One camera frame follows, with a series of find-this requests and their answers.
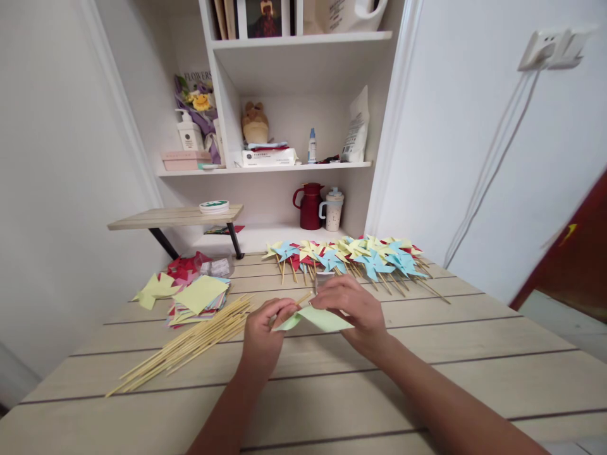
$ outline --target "picture frame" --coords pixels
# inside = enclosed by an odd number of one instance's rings
[[[290,0],[238,0],[239,39],[291,36]]]

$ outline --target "white cable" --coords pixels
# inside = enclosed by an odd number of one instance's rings
[[[493,135],[493,139],[491,140],[491,145],[489,146],[489,150],[487,151],[487,156],[485,156],[485,162],[483,163],[483,165],[481,167],[481,172],[476,181],[476,185],[474,187],[474,191],[472,192],[472,197],[470,198],[470,202],[468,203],[468,208],[466,209],[466,214],[465,214],[461,224],[457,228],[457,231],[455,231],[455,235],[451,239],[451,243],[449,244],[449,247],[447,248],[447,251],[445,253],[445,263],[447,263],[448,259],[451,257],[451,253],[452,253],[453,249],[455,248],[457,241],[459,240],[460,236],[462,235],[463,230],[465,229],[467,223],[470,220],[470,217],[472,216],[474,207],[478,201],[478,198],[480,197],[482,189],[485,187],[485,182],[489,178],[489,173],[491,172],[491,169],[493,168],[493,163],[495,162],[495,160],[498,156],[498,148],[500,147],[500,145],[502,144],[502,142],[504,140],[504,136],[506,134],[506,131],[508,130],[508,126],[510,125],[512,116],[514,115],[514,110],[516,109],[516,106],[518,106],[520,104],[520,98],[521,98],[522,94],[525,92],[525,88],[526,88],[528,81],[529,81],[529,77],[527,77],[526,74],[522,75],[520,77],[520,79],[518,80],[518,84],[515,87],[514,91],[512,92],[512,95],[510,96],[510,100],[508,101],[508,104],[506,105],[506,109],[504,110],[504,113],[501,116],[500,122],[498,123],[498,127],[495,131],[495,134]]]
[[[533,93],[534,93],[534,91],[536,89],[536,85],[537,85],[537,80],[539,79],[539,74],[541,72],[542,72],[542,68],[540,68],[537,71],[536,77],[533,79],[533,83],[531,84],[531,89],[529,90],[529,95],[527,96],[527,102],[525,103],[525,107],[523,108],[523,111],[520,113],[520,117],[518,118],[517,125],[514,127],[514,130],[512,131],[512,135],[510,136],[510,139],[508,140],[508,143],[506,144],[506,147],[505,147],[504,151],[501,154],[500,161],[498,162],[498,165],[496,166],[495,171],[493,171],[493,175],[491,176],[491,179],[489,180],[489,183],[487,184],[487,187],[485,187],[485,190],[483,191],[483,193],[481,195],[479,203],[476,206],[476,209],[474,210],[474,213],[472,214],[472,217],[470,217],[470,221],[468,222],[468,224],[466,226],[466,229],[463,232],[462,237],[458,241],[457,246],[455,247],[453,253],[451,254],[451,257],[448,260],[445,261],[445,268],[446,269],[448,269],[449,266],[451,265],[451,261],[453,261],[453,258],[457,254],[457,251],[460,249],[460,246],[462,245],[463,240],[466,238],[466,235],[468,235],[468,231],[470,230],[470,226],[472,225],[472,222],[476,218],[476,215],[479,213],[479,209],[481,208],[481,205],[482,205],[482,203],[483,203],[483,201],[485,199],[485,196],[487,195],[487,192],[489,191],[489,188],[491,187],[491,184],[493,183],[493,180],[495,180],[495,176],[500,171],[501,165],[504,162],[504,158],[506,157],[506,154],[508,153],[508,150],[510,149],[510,146],[512,145],[512,142],[514,141],[514,138],[517,135],[518,129],[520,128],[520,125],[523,122],[523,119],[525,118],[525,114],[527,113],[527,109],[529,108],[529,104],[531,103],[531,98],[533,97]]]

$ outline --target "white shelf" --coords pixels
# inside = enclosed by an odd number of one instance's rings
[[[299,224],[245,224],[245,228],[238,235],[238,243],[243,253],[259,253],[267,249],[266,243],[277,241],[299,242],[301,240],[314,240],[316,242],[341,239],[346,233],[341,229],[331,233],[324,227],[316,231],[307,231]],[[234,246],[229,235],[203,235],[191,247],[190,253],[200,250],[206,255],[233,254]]]
[[[334,164],[302,164],[301,166],[271,166],[271,167],[236,167],[234,169],[208,169],[196,171],[158,171],[159,177],[178,176],[207,176],[217,174],[248,174],[264,172],[289,172],[289,171],[320,171],[322,169],[351,169],[353,167],[370,167],[372,161],[356,163],[334,163]]]
[[[211,43],[241,96],[354,94],[392,32],[220,40]]]

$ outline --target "plush bunny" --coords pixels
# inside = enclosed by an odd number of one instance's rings
[[[242,132],[248,143],[267,143],[268,137],[267,117],[264,114],[264,105],[251,101],[245,106],[245,115],[242,118]]]

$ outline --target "hand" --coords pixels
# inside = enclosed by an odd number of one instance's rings
[[[239,371],[250,379],[259,379],[264,383],[270,378],[285,337],[284,331],[272,331],[270,320],[276,316],[274,325],[279,326],[297,309],[295,300],[275,298],[265,302],[247,317]]]
[[[396,341],[386,330],[380,302],[351,275],[331,278],[318,289],[318,295],[310,303],[314,308],[328,309],[351,323],[354,328],[342,330],[341,334],[354,349],[374,363]]]

